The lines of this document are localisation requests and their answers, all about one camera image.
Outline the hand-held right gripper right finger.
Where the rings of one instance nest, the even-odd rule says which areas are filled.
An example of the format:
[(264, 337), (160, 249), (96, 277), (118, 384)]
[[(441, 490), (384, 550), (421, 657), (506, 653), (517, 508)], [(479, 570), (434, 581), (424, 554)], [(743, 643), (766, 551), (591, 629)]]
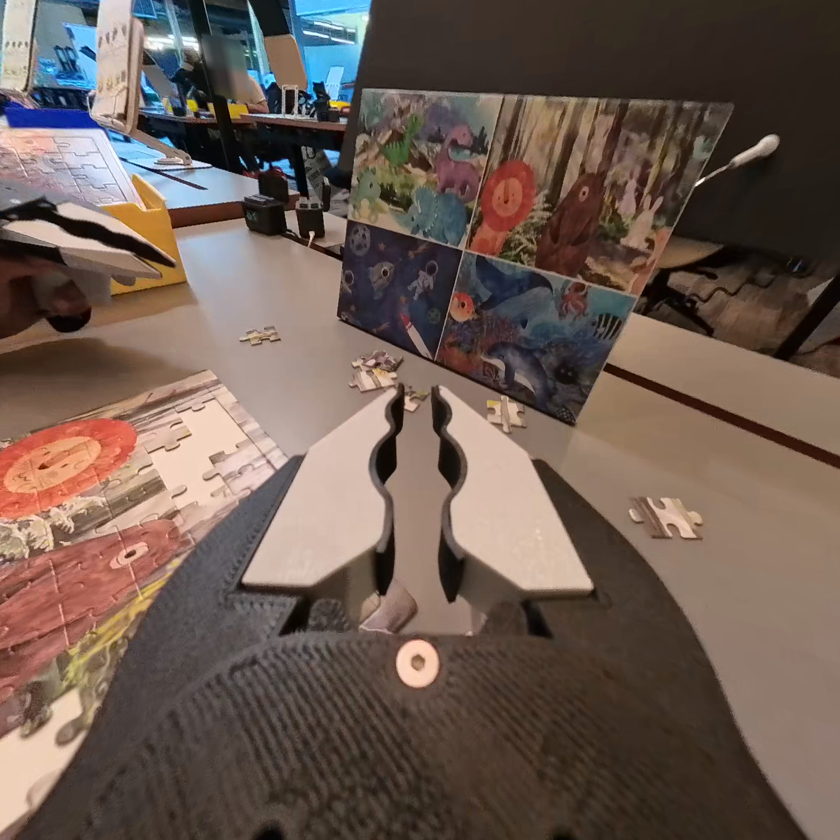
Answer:
[(440, 514), (438, 578), (448, 603), (488, 614), (500, 602), (594, 593), (561, 515), (528, 453), (443, 385), (430, 395)]

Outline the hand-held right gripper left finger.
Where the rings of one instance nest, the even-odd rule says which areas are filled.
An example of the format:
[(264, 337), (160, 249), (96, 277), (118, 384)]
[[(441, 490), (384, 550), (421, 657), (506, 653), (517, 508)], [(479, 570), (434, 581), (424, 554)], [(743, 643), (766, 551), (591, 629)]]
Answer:
[(385, 390), (310, 447), (248, 562), (249, 592), (342, 603), (348, 617), (387, 593), (395, 565), (396, 471), (404, 386)]

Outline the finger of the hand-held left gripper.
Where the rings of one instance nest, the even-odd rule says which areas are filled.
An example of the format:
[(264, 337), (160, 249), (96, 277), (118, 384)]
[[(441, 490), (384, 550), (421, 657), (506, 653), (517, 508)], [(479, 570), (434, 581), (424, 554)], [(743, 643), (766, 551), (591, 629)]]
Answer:
[(46, 222), (66, 232), (97, 232), (110, 229), (115, 217), (99, 207), (73, 203), (53, 202), (46, 196), (37, 196), (28, 201), (8, 199), (2, 203), (2, 224), (12, 222)]
[(91, 237), (72, 234), (50, 222), (2, 225), (2, 245), (47, 259), (72, 270), (83, 270), (118, 281), (160, 279), (163, 268), (177, 261), (130, 227), (95, 227)]

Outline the partly assembled jigsaw puzzle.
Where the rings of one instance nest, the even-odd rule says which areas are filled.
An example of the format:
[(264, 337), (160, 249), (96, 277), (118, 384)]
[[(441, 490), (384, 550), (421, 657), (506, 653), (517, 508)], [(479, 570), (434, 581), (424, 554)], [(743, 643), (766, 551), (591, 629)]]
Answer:
[(2, 440), (2, 838), (72, 761), (163, 585), (287, 459), (211, 371)]

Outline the person's left hand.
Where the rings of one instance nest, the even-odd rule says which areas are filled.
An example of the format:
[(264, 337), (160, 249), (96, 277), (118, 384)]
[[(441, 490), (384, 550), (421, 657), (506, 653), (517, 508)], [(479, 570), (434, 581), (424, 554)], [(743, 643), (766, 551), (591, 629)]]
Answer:
[(1, 338), (6, 339), (32, 327), (45, 315), (66, 309), (60, 288), (51, 292), (40, 307), (32, 290), (32, 279), (55, 270), (56, 265), (31, 256), (2, 254), (1, 257)]

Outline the pale jigsaw puzzle board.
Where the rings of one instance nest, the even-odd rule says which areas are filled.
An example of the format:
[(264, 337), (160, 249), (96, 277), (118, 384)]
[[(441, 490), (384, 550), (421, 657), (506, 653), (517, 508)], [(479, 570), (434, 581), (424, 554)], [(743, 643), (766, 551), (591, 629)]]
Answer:
[(142, 204), (130, 175), (99, 129), (1, 128), (1, 177), (90, 204)]

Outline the yellow plastic bin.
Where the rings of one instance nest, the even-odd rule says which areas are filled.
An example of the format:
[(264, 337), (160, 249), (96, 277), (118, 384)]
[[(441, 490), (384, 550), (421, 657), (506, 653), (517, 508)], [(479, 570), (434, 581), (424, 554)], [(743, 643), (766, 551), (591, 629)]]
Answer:
[(163, 266), (160, 268), (161, 278), (140, 278), (130, 287), (112, 280), (111, 293), (113, 297), (187, 282), (180, 251), (175, 240), (172, 220), (165, 206), (163, 195), (139, 175), (132, 174), (131, 181), (137, 194), (136, 201), (107, 205), (104, 209), (130, 227), (132, 231), (143, 236), (172, 257), (175, 261), (175, 267)]

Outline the blue plastic bin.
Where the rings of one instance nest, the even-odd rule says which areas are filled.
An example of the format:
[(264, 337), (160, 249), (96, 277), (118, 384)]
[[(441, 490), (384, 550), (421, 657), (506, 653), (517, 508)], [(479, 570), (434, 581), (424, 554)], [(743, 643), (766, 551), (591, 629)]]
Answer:
[(27, 108), (8, 100), (3, 115), (15, 130), (96, 130), (100, 126), (87, 111), (66, 108)]

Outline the yellow grey jigsaw piece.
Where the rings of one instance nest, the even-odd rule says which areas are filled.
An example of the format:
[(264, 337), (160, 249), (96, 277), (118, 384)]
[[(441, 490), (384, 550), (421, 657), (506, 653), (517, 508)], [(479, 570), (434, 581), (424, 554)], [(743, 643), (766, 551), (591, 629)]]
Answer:
[(507, 435), (514, 429), (527, 427), (524, 407), (506, 395), (486, 401), (486, 420)]

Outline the grey white jigsaw piece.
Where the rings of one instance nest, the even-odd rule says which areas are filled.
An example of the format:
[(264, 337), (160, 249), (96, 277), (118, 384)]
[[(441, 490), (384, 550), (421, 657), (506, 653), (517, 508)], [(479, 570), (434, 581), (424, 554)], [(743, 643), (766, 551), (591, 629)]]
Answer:
[(359, 629), (380, 634), (397, 634), (417, 614), (417, 603), (405, 586), (394, 579), (383, 595), (374, 592), (360, 609)]

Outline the purple white jigsaw piece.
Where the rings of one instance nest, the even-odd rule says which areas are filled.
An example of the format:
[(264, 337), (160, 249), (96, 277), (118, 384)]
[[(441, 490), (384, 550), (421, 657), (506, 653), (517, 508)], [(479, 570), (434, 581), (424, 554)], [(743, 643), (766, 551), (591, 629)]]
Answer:
[(675, 535), (685, 540), (702, 540), (701, 515), (690, 511), (680, 499), (661, 497), (630, 497), (628, 516), (644, 527), (653, 539), (672, 539)]

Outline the black charger with display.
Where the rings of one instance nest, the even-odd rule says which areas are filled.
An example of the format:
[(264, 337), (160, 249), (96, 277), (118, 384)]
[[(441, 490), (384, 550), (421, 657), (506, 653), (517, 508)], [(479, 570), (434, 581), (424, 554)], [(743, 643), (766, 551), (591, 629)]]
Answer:
[(246, 196), (241, 204), (251, 232), (265, 236), (282, 236), (287, 232), (287, 206), (281, 200), (255, 194)]

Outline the illustrated puzzle reference board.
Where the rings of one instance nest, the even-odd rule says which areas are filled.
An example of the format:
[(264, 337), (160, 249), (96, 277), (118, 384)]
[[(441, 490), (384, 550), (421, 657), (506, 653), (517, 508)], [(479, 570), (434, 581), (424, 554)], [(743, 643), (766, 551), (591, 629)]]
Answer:
[(576, 425), (732, 111), (363, 89), (338, 318)]

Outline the black table leg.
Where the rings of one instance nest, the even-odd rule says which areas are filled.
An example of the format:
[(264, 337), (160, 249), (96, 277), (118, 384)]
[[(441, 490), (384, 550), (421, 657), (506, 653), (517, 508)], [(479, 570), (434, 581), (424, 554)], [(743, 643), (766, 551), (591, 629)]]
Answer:
[(791, 333), (784, 339), (780, 346), (773, 352), (773, 358), (780, 361), (789, 361), (802, 348), (826, 320), (839, 303), (839, 274), (828, 280), (822, 286), (822, 291), (811, 304), (807, 313), (794, 327)]

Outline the black partition panel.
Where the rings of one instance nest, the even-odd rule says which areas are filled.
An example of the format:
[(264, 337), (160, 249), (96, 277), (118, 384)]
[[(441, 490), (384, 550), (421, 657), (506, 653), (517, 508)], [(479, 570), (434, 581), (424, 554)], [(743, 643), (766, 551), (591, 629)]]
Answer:
[(708, 167), (780, 146), (703, 185), (677, 234), (838, 264), (838, 1), (372, 2), (351, 149), (364, 88), (728, 102)]

